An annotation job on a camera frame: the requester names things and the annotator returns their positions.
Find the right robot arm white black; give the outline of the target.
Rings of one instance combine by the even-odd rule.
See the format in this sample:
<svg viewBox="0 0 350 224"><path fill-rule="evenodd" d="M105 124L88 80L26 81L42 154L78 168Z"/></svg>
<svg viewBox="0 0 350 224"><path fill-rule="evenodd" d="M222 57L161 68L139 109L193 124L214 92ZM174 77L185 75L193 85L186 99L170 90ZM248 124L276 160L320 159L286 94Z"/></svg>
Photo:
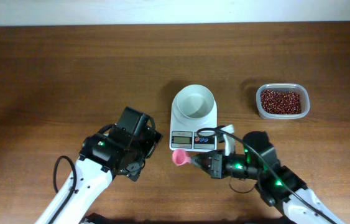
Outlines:
<svg viewBox="0 0 350 224"><path fill-rule="evenodd" d="M191 163L206 172L212 179L227 177L239 180L255 180L254 190L270 207L275 207L285 222L289 223L342 223L321 202L305 181L283 166L276 150L264 131L247 133L242 139L217 128L202 128L198 136L218 137L227 146L236 142L243 146L243 154L232 149L208 151L191 158Z"/></svg>

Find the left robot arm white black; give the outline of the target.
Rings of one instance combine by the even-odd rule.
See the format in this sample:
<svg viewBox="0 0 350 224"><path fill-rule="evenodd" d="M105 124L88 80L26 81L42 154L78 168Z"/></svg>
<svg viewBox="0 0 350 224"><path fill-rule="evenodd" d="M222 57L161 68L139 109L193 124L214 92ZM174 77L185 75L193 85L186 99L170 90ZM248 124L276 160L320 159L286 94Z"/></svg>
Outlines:
<svg viewBox="0 0 350 224"><path fill-rule="evenodd" d="M115 177L137 181L162 139L153 117L127 107L119 121L103 126L81 145L79 157L66 160L71 172L37 220L37 223L79 223L99 195Z"/></svg>

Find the pink measuring scoop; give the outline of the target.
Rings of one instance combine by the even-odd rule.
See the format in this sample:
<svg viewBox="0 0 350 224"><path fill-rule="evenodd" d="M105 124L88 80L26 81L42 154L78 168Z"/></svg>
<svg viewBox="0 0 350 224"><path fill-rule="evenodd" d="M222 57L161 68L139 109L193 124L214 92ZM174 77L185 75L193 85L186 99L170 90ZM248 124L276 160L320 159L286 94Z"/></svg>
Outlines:
<svg viewBox="0 0 350 224"><path fill-rule="evenodd" d="M176 166L182 166L191 163L191 157L183 149L176 149L172 153L172 161Z"/></svg>

